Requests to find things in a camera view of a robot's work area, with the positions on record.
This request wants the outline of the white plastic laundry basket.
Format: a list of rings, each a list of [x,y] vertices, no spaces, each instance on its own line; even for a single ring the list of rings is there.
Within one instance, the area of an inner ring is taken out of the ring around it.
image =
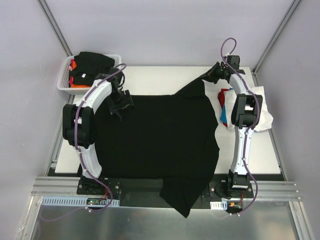
[[[103,73],[103,74],[111,74],[112,71],[117,70],[116,66],[118,66],[119,64],[122,63],[122,58],[120,55],[117,55],[117,54],[103,54],[103,55],[108,56],[110,58],[113,58],[115,60],[114,66],[108,71],[108,73]],[[60,68],[59,75],[58,75],[57,88],[61,91],[65,91],[71,95],[85,94],[91,86],[87,87],[87,88],[70,88],[69,87],[69,65],[71,63],[71,59],[74,59],[74,56],[75,55],[67,57],[64,60],[62,66]]]

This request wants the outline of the red t shirt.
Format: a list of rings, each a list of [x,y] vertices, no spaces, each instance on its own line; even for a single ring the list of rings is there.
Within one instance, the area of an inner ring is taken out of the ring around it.
[[[233,90],[232,88],[222,88],[217,95],[217,99],[219,101],[220,107],[223,109],[225,105],[225,92]]]

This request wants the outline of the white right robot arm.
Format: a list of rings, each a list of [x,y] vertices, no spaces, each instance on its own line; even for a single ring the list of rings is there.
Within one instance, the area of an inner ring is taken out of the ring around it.
[[[209,71],[209,79],[215,84],[220,79],[226,80],[236,94],[231,112],[235,130],[233,160],[225,182],[218,184],[214,193],[225,199],[240,198],[251,188],[250,147],[254,129],[260,120],[263,97],[249,89],[238,55],[223,56],[222,62],[216,63]]]

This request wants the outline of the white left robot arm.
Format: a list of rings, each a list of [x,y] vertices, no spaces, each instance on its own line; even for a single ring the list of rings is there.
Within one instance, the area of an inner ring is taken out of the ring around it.
[[[111,115],[122,119],[124,110],[132,111],[134,103],[129,90],[123,90],[127,67],[120,63],[112,67],[108,73],[99,73],[92,86],[74,104],[66,104],[62,109],[62,137],[76,151],[82,175],[91,179],[88,188],[96,195],[103,193],[106,182],[100,179],[102,166],[100,165],[95,149],[98,133],[96,112],[103,102]]]

